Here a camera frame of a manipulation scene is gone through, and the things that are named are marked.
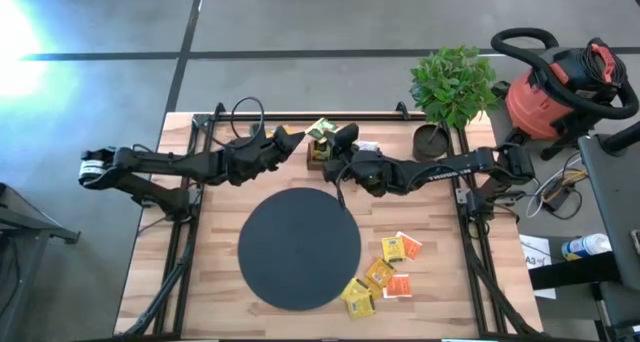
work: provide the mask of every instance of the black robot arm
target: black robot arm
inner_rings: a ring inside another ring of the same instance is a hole
[[[139,204],[152,202],[172,219],[189,215],[189,191],[167,189],[133,173],[189,177],[195,182],[220,185],[226,181],[240,186],[259,173],[275,171],[304,138],[304,132],[288,134],[278,127],[266,137],[259,124],[251,126],[251,136],[232,140],[224,148],[196,154],[176,155],[138,151],[132,148],[106,148],[82,154],[79,182],[85,188],[116,188],[131,194]]]
[[[480,147],[475,151],[429,162],[401,161],[380,151],[360,150],[353,142],[358,126],[350,124],[337,133],[325,132],[332,158],[323,168],[325,181],[338,187],[341,180],[353,179],[370,194],[405,195],[424,184],[473,173],[487,173],[490,179],[482,187],[466,193],[470,215],[490,217],[492,203],[512,185],[522,185],[535,177],[529,154],[518,145],[499,148]]]

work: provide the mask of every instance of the round black pad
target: round black pad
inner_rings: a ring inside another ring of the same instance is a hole
[[[360,232],[331,195],[311,188],[278,192],[240,231],[240,269],[263,301],[288,310],[320,307],[344,290],[360,261]]]

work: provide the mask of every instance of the red vacuum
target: red vacuum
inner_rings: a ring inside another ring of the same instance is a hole
[[[545,51],[538,55],[504,42],[517,37],[537,39]],[[513,28],[496,34],[491,47],[531,66],[511,85],[498,82],[492,91],[505,100],[512,120],[507,142],[555,140],[541,153],[545,161],[564,147],[577,146],[577,139],[601,119],[621,120],[638,112],[624,63],[599,38],[585,48],[565,48],[545,30]],[[611,104],[615,96],[621,107]]]

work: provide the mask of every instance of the gray floor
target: gray floor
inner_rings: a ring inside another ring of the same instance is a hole
[[[192,0],[0,0],[0,22],[20,21],[0,39],[0,53],[178,51]],[[561,44],[595,36],[611,46],[640,41],[634,0],[203,0],[193,50],[488,48],[504,28],[535,26]],[[530,41],[519,41],[535,46]],[[640,57],[625,55],[640,86]],[[283,110],[389,110],[410,102],[414,58],[199,60],[187,65],[178,111],[210,111],[246,95]],[[498,77],[526,70],[492,57]],[[109,336],[127,273],[140,209],[115,191],[76,182],[84,149],[155,146],[176,61],[19,62],[0,65],[0,181],[16,188],[81,242],[51,241],[28,305],[23,341]],[[499,119],[496,131],[504,131]],[[615,131],[624,122],[606,122]],[[536,162],[545,178],[567,154]],[[588,201],[588,184],[580,186]],[[602,230],[594,207],[571,221],[545,213],[522,233],[575,236]],[[523,214],[526,206],[518,205]],[[592,337],[590,324],[558,320],[541,302],[545,329]]]

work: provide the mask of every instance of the wooden table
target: wooden table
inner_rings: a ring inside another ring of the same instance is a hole
[[[191,117],[192,113],[167,115],[159,152],[185,152]],[[278,124],[267,123],[267,126]],[[287,124],[294,131],[300,131],[309,122]],[[237,125],[242,127],[239,132],[246,133],[247,123]],[[358,122],[358,125],[360,139],[379,142],[388,156],[410,159],[411,137],[421,122]],[[219,122],[215,135],[222,141],[231,139],[229,124]],[[472,150],[495,145],[487,117],[473,121],[467,136]],[[363,276],[375,257],[382,256],[381,238],[402,231],[422,242],[416,261],[395,263],[399,272],[410,275],[413,297],[379,299],[374,316],[350,319],[344,302],[339,299],[318,309],[290,312],[272,307],[254,295],[242,278],[237,257],[238,235],[251,211],[268,196],[292,187],[312,187],[335,195],[335,187],[325,183],[320,172],[306,168],[308,139],[306,137],[276,172],[261,174],[240,188],[229,184],[206,188],[183,338],[477,337],[460,230],[448,180],[429,183],[404,197],[386,195],[383,198],[370,196],[353,182],[342,185],[362,238],[357,276]],[[176,187],[180,179],[153,176],[152,180],[166,187]],[[159,217],[159,209],[149,209],[142,217],[141,226]],[[116,332],[131,326],[158,291],[170,230],[170,223],[163,222],[137,239]],[[489,237],[500,287],[527,322],[541,330],[513,218],[497,215],[491,222]],[[483,303],[492,325],[489,298],[484,292]],[[175,298],[170,301],[167,328],[173,321],[172,303]]]

